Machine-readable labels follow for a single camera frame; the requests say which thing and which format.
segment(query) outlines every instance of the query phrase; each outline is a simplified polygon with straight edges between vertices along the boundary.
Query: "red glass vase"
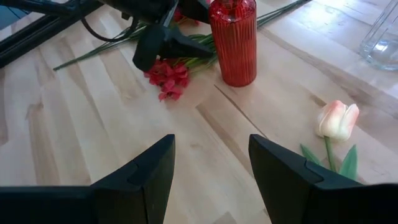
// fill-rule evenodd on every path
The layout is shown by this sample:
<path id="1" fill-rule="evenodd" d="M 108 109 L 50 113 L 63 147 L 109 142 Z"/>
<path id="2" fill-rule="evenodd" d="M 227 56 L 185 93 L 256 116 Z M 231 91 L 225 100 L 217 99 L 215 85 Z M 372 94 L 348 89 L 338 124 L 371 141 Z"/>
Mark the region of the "red glass vase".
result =
<path id="1" fill-rule="evenodd" d="M 250 84 L 257 75 L 255 0 L 214 0 L 209 17 L 223 80 Z"/>

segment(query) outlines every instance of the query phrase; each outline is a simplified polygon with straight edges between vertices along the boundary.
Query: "tulip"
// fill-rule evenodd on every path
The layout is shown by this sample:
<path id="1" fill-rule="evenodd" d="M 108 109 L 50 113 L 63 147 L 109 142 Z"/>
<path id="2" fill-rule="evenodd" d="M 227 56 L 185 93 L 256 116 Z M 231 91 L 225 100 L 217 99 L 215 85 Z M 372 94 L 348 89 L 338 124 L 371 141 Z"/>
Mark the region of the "tulip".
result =
<path id="1" fill-rule="evenodd" d="M 335 100 L 322 108 L 316 132 L 321 137 L 346 141 L 351 136 L 358 115 L 356 104 L 347 106 L 340 100 Z"/>

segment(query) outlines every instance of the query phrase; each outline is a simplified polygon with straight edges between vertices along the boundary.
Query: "light wood tabletop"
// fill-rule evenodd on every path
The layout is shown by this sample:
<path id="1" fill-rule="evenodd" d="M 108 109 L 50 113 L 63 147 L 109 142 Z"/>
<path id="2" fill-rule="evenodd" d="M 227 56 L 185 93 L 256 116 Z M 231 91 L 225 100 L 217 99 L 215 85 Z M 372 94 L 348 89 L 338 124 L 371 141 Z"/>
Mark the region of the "light wood tabletop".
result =
<path id="1" fill-rule="evenodd" d="M 290 2 L 257 0 L 257 15 Z M 299 154 L 303 143 L 327 164 L 314 126 L 333 100 L 361 110 L 351 138 L 335 144 L 338 163 L 357 144 L 358 181 L 397 182 L 398 73 L 376 70 L 358 54 L 388 2 L 312 0 L 259 29 L 254 83 L 232 88 L 215 65 L 197 73 L 181 99 L 166 102 L 133 65 L 135 43 L 53 72 L 101 44 L 78 22 L 0 70 L 0 185 L 89 185 L 173 133 L 165 223 L 270 223 L 249 162 L 249 135 Z M 106 6 L 87 19 L 108 37 L 129 25 Z M 182 30 L 207 34 L 210 27 Z"/>

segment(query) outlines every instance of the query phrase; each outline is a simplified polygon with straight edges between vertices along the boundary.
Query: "green leaf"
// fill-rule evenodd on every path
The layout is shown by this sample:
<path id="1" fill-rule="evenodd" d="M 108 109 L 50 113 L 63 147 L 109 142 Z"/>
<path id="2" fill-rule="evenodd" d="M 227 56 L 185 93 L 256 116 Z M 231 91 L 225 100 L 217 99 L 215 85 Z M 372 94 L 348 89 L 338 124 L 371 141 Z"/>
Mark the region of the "green leaf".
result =
<path id="1" fill-rule="evenodd" d="M 339 174 L 352 180 L 356 179 L 356 167 L 358 165 L 358 157 L 356 155 L 356 145 L 354 145 L 347 153 L 341 165 Z"/>
<path id="2" fill-rule="evenodd" d="M 314 155 L 314 153 L 311 152 L 311 150 L 309 148 L 305 147 L 302 144 L 300 144 L 300 148 L 301 148 L 301 152 L 303 153 L 303 156 L 305 158 L 307 158 L 309 161 L 321 166 L 321 162 L 319 161 L 317 156 Z"/>

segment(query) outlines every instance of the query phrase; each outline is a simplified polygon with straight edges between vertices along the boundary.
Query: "black metal frame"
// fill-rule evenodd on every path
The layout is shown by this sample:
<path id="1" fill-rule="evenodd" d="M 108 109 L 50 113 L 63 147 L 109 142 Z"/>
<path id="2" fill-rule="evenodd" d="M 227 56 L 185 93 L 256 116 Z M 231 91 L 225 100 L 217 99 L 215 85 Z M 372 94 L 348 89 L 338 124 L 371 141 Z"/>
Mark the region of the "black metal frame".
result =
<path id="1" fill-rule="evenodd" d="M 45 14 L 45 16 L 0 42 L 0 68 L 26 54 L 70 25 L 78 22 L 82 16 L 90 14 L 103 5 L 97 0 L 81 0 L 80 11 L 78 11 L 76 1 L 79 0 L 71 0 L 60 4 L 33 0 L 0 0 L 0 5 L 3 6 Z"/>

